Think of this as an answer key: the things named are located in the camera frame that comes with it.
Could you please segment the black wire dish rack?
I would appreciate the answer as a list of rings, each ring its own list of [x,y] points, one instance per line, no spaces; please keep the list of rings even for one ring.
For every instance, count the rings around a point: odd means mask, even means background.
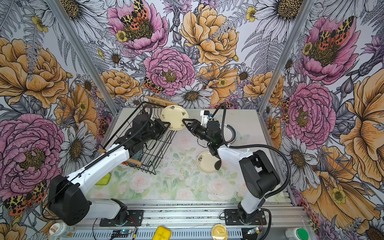
[[[130,155],[123,164],[155,175],[176,135],[171,124],[161,119],[162,110],[171,105],[177,104],[158,97],[139,97],[126,115],[120,112],[112,121],[101,148],[123,143]]]

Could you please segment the cream bowl plate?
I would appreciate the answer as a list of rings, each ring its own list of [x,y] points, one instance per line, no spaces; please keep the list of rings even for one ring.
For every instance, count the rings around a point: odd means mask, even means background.
[[[222,161],[211,155],[209,151],[201,152],[197,157],[197,167],[205,174],[213,174],[222,166]]]

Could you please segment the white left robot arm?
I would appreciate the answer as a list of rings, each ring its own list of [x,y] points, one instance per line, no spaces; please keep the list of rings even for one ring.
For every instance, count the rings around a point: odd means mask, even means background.
[[[118,165],[131,159],[147,142],[160,139],[170,127],[169,122],[138,117],[125,135],[102,155],[83,168],[51,181],[47,208],[69,226],[83,219],[108,219],[121,226],[128,220],[127,206],[117,199],[89,200],[91,188]]]

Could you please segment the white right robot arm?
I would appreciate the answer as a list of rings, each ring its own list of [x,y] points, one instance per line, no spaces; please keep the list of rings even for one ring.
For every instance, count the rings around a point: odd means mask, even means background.
[[[238,216],[242,223],[250,224],[281,182],[267,154],[261,149],[278,150],[262,144],[230,145],[225,141],[224,128],[218,121],[208,121],[205,127],[196,119],[183,119],[182,122],[193,136],[207,142],[213,157],[240,167],[248,192],[238,204]]]

